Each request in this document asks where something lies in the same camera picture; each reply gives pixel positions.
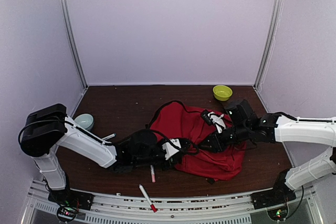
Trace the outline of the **pink capped white marker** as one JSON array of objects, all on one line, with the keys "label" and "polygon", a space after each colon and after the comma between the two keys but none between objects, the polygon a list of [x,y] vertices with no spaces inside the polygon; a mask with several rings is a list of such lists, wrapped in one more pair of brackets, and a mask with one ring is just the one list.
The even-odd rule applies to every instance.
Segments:
[{"label": "pink capped white marker", "polygon": [[155,183],[156,182],[156,177],[155,177],[155,170],[154,170],[153,165],[150,166],[150,172],[151,172],[151,181],[152,181],[152,183]]}]

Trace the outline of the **red capped white marker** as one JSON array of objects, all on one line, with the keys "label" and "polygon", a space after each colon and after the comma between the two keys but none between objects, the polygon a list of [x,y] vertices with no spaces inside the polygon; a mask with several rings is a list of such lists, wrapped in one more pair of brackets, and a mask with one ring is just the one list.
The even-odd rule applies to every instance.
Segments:
[{"label": "red capped white marker", "polygon": [[150,208],[152,209],[152,211],[153,212],[157,212],[157,208],[155,207],[155,205],[153,204],[151,198],[147,194],[145,188],[141,184],[139,185],[139,189],[140,189],[142,195],[144,196],[144,198],[146,199],[146,201],[148,202],[148,204],[150,205]]}]

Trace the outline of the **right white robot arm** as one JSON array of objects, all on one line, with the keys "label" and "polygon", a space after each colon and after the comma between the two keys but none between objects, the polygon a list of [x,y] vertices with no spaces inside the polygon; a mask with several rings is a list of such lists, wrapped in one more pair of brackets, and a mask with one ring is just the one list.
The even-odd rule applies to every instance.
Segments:
[{"label": "right white robot arm", "polygon": [[223,152],[243,141],[263,143],[321,144],[327,149],[306,163],[281,172],[271,190],[265,192],[272,203],[279,204],[301,186],[335,173],[335,118],[301,118],[284,112],[266,113],[262,117],[247,100],[230,103],[217,115],[204,110],[201,118],[216,131],[198,144],[211,153]]}]

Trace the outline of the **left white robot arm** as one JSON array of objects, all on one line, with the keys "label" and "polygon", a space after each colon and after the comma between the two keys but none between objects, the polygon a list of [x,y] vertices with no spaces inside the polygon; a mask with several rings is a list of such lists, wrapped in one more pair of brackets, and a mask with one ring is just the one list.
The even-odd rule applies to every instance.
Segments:
[{"label": "left white robot arm", "polygon": [[115,173],[150,165],[170,168],[181,162],[192,146],[187,139],[168,138],[151,129],[139,130],[112,143],[110,137],[100,138],[76,123],[60,103],[29,114],[18,134],[18,143],[46,179],[52,198],[64,205],[71,205],[77,197],[56,157],[59,146]]}]

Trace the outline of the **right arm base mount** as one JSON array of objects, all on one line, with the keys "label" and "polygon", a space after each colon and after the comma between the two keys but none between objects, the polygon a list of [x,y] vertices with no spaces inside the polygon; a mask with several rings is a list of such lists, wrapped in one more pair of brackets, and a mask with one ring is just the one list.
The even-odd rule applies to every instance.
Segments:
[{"label": "right arm base mount", "polygon": [[283,221],[289,213],[287,196],[279,190],[265,190],[251,194],[254,209],[267,210],[268,217],[273,221]]}]

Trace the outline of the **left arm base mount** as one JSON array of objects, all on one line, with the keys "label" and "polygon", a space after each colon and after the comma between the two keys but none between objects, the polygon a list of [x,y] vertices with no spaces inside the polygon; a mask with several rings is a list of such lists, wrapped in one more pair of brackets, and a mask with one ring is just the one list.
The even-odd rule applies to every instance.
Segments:
[{"label": "left arm base mount", "polygon": [[61,222],[71,222],[80,214],[80,210],[90,210],[93,194],[74,190],[51,190],[48,200],[58,205],[56,216]]}]

